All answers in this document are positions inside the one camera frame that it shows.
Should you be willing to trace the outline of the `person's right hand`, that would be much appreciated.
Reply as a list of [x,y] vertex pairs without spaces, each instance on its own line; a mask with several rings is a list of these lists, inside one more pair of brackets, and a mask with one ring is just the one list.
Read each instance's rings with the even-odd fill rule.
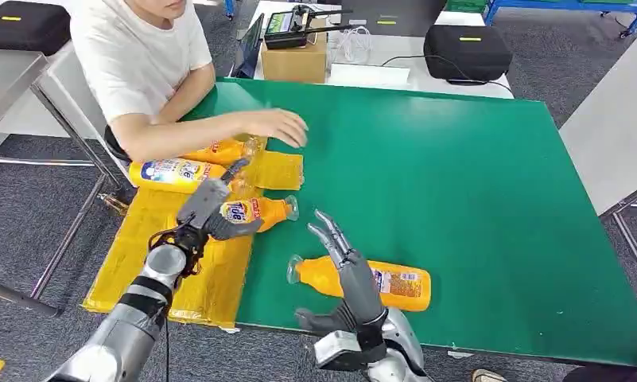
[[243,111],[237,113],[236,118],[244,133],[275,138],[294,148],[302,148],[308,142],[306,122],[292,111]]

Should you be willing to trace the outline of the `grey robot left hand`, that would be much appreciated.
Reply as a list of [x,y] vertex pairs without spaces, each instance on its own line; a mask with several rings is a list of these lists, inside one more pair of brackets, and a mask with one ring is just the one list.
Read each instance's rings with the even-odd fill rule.
[[248,223],[235,223],[220,212],[220,208],[231,193],[229,184],[249,163],[247,158],[238,159],[221,177],[207,178],[201,182],[177,214],[178,227],[175,236],[177,244],[204,245],[209,238],[229,240],[238,236],[251,235],[261,228],[261,218],[255,218]]

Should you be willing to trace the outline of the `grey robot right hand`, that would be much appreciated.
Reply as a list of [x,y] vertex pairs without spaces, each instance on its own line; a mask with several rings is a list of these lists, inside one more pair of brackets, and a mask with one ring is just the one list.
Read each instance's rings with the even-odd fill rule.
[[308,223],[313,233],[328,250],[343,297],[330,314],[315,314],[305,308],[295,310],[299,326],[313,333],[334,330],[354,332],[357,328],[385,320],[383,306],[372,270],[362,254],[346,239],[339,225],[325,212],[314,210],[314,216],[324,227]]

